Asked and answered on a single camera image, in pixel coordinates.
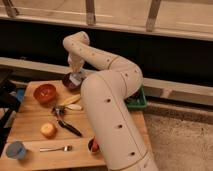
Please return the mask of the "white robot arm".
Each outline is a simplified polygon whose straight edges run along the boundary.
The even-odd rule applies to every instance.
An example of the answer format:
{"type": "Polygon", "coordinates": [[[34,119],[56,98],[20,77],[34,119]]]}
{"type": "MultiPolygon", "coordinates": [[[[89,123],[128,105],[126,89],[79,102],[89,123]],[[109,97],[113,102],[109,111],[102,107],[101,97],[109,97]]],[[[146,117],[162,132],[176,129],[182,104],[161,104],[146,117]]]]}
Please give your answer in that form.
{"type": "Polygon", "coordinates": [[[97,70],[81,85],[81,98],[100,151],[110,171],[159,171],[124,100],[142,86],[140,67],[119,55],[89,45],[81,31],[67,36],[63,46],[97,70]]]}

